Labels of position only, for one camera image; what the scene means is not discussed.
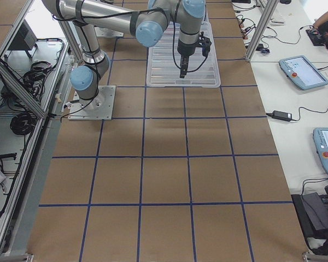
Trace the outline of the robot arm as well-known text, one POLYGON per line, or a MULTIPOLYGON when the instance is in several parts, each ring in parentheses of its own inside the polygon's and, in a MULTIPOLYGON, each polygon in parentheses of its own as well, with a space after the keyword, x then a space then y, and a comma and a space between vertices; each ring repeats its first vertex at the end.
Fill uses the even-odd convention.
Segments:
POLYGON ((44 1, 61 22, 70 22, 78 36, 84 67, 93 73, 92 85, 75 90, 87 107, 92 106, 97 85, 118 86, 113 116, 182 117, 183 91, 176 87, 155 89, 146 79, 148 50, 162 38, 171 22, 177 22, 180 66, 185 76, 191 55, 201 46, 200 28, 205 1, 150 1, 148 5, 116 1, 44 1))

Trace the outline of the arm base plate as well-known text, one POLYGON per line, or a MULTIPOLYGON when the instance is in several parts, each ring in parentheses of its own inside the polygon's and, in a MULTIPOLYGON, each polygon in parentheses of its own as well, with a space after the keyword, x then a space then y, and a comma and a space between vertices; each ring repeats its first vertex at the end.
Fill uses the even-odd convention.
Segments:
POLYGON ((94 27, 98 38, 122 38, 124 34, 109 28, 94 27))
POLYGON ((116 86, 99 86, 98 95, 89 104, 89 101, 80 100, 77 92, 74 99, 79 100, 70 106, 70 121, 98 121, 111 120, 114 107, 116 86))

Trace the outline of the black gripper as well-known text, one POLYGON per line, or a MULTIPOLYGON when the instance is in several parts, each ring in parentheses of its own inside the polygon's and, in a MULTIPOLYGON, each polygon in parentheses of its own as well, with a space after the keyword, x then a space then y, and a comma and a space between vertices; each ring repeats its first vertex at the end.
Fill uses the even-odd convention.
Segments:
POLYGON ((180 59, 180 78, 184 79, 188 72, 189 57, 195 53, 196 48, 202 49, 202 56, 208 57, 210 53, 211 40, 204 36, 204 32, 188 34, 184 31, 179 32, 178 53, 180 59))

